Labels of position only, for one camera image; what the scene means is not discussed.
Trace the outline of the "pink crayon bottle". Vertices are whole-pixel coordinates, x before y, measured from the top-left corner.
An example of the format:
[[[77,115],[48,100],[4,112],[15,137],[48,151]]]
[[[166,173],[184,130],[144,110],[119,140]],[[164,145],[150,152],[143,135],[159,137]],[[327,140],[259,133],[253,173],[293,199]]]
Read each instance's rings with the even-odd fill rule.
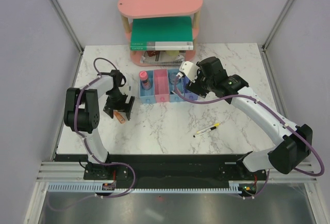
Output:
[[[150,90],[152,88],[152,82],[146,71],[140,71],[139,78],[140,78],[141,86],[144,90]]]

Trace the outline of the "clear tape roll pack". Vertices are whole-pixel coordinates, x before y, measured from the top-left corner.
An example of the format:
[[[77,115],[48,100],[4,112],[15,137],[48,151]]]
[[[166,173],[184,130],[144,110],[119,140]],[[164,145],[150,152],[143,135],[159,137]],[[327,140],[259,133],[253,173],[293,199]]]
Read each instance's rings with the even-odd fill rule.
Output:
[[[177,79],[177,73],[171,72],[169,73],[169,82],[170,84],[177,85],[178,83],[180,83],[180,78]]]

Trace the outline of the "four-compartment pastel organizer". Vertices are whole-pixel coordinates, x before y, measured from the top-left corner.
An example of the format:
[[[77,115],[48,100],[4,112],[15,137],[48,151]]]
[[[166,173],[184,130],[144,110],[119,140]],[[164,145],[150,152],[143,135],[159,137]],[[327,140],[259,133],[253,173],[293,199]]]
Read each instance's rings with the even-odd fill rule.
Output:
[[[140,83],[139,98],[142,104],[184,101],[175,93],[175,87],[169,82],[169,73],[178,73],[178,69],[158,69],[146,72],[152,82],[152,88],[144,90]]]

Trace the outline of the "yellow white marker pen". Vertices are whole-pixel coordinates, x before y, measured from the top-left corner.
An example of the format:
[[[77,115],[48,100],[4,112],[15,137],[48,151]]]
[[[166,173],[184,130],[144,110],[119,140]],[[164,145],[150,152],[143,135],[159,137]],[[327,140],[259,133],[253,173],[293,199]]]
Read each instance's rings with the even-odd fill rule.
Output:
[[[216,129],[218,128],[219,125],[220,125],[219,123],[216,123],[216,124],[214,124],[214,125],[212,125],[212,126],[210,126],[210,127],[208,127],[208,128],[205,128],[205,129],[202,129],[202,130],[200,130],[200,131],[197,131],[197,132],[193,135],[193,138],[196,138],[196,137],[201,136],[201,135],[203,135],[203,134],[205,134],[205,133],[208,133],[208,132],[211,132],[211,131],[213,131],[213,130],[216,130]]]

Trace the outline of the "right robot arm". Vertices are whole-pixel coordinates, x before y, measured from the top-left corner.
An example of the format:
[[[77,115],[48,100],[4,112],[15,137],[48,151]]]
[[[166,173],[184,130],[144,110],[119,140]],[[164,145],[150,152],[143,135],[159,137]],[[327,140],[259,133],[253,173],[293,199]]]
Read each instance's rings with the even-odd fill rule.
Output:
[[[227,75],[220,59],[209,57],[197,63],[185,61],[179,71],[189,79],[186,85],[189,91],[202,98],[209,92],[224,98],[250,117],[272,140],[274,147],[249,152],[239,159],[236,166],[239,178],[249,179],[255,171],[263,169],[288,174],[311,154],[312,129],[306,124],[298,126],[258,100],[247,81],[237,74]]]

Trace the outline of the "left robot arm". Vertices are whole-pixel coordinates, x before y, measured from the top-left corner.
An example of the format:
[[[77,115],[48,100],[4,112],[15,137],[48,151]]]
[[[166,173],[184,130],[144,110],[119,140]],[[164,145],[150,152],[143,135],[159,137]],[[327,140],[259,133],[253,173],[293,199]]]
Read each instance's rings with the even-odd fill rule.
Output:
[[[119,70],[101,73],[83,88],[68,88],[65,96],[64,124],[81,137],[88,161],[97,164],[95,173],[101,179],[113,174],[113,166],[107,163],[108,151],[98,132],[100,122],[99,98],[106,95],[104,112],[112,119],[114,112],[124,113],[130,120],[134,96],[123,94],[120,88],[126,77]]]

